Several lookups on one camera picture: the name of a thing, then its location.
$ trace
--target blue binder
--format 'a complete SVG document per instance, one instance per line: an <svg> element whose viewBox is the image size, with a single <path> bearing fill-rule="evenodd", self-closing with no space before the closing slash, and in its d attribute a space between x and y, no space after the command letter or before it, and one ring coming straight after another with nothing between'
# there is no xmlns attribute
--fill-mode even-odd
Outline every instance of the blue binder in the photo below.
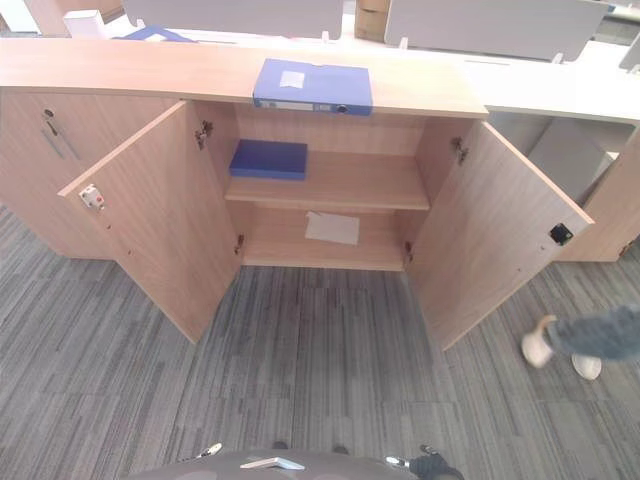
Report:
<svg viewBox="0 0 640 480"><path fill-rule="evenodd" d="M369 71L267 58L253 91L257 107L370 115Z"/></svg>
<svg viewBox="0 0 640 480"><path fill-rule="evenodd" d="M241 139L231 160L232 177L304 180L307 145Z"/></svg>

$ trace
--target door hinge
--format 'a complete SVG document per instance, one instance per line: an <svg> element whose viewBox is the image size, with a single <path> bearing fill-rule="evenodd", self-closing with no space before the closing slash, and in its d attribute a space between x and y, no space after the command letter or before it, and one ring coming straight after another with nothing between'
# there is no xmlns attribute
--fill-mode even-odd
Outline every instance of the door hinge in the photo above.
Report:
<svg viewBox="0 0 640 480"><path fill-rule="evenodd" d="M202 121L202 128L200 130L196 130L195 137L196 142L198 143L198 148L202 150L204 148L204 142L207 137L211 136L211 132L213 131L213 123L208 122L207 120Z"/></svg>
<svg viewBox="0 0 640 480"><path fill-rule="evenodd" d="M411 242L404 242L405 263L413 262L413 245Z"/></svg>
<svg viewBox="0 0 640 480"><path fill-rule="evenodd" d="M454 137L451 139L451 148L454 155L458 159L458 165L462 165L467 155L469 154L469 148L462 146L462 137Z"/></svg>
<svg viewBox="0 0 640 480"><path fill-rule="evenodd" d="M573 233L565 226L564 223L559 223L551 229L549 236L553 238L553 241L557 245L566 245L569 240L573 238Z"/></svg>
<svg viewBox="0 0 640 480"><path fill-rule="evenodd" d="M244 245L244 235L238 235L238 243L233 247L233 253L238 255L240 253L240 249L242 249L242 245Z"/></svg>
<svg viewBox="0 0 640 480"><path fill-rule="evenodd" d="M627 253L631 249L631 247L633 247L634 243L635 243L635 240L631 240L624 247L622 247L622 250L620 250L618 257L622 257L625 253Z"/></svg>

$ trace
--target paper sheet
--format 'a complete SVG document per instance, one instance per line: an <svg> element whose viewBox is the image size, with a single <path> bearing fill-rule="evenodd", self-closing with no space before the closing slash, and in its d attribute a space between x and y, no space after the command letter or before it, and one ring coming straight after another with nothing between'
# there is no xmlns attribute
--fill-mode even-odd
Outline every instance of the paper sheet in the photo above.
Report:
<svg viewBox="0 0 640 480"><path fill-rule="evenodd" d="M331 213L307 212L305 238L327 242L357 245L360 236L360 219Z"/></svg>
<svg viewBox="0 0 640 480"><path fill-rule="evenodd" d="M282 72L282 76L280 77L280 86L281 87L303 88L304 87L304 73L302 73L302 72L292 72L291 70L285 70L284 72Z"/></svg>

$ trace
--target white sneaker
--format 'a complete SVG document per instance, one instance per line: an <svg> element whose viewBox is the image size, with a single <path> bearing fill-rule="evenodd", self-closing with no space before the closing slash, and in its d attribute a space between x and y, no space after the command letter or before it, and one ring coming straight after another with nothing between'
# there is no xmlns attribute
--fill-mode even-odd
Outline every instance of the white sneaker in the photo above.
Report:
<svg viewBox="0 0 640 480"><path fill-rule="evenodd" d="M571 363L578 375L586 380L595 380L602 371L602 360L597 357L586 357L584 355L571 355Z"/></svg>
<svg viewBox="0 0 640 480"><path fill-rule="evenodd" d="M535 330L522 337L522 343L520 344L522 355L535 368L544 367L553 356L553 350L544 341L543 333L549 322L554 320L555 317L552 315L542 317Z"/></svg>

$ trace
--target striped carpet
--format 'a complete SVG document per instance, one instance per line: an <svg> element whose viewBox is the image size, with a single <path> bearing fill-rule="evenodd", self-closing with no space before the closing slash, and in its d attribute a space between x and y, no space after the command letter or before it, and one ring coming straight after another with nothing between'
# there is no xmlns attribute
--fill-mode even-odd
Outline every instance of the striped carpet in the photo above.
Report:
<svg viewBox="0 0 640 480"><path fill-rule="evenodd" d="M0 478L114 479L221 441L439 449L468 480L640 478L640 364L588 383L518 340L546 312L640 302L640 249L547 268L443 354L403 275L243 268L190 345L112 262L0 207Z"/></svg>

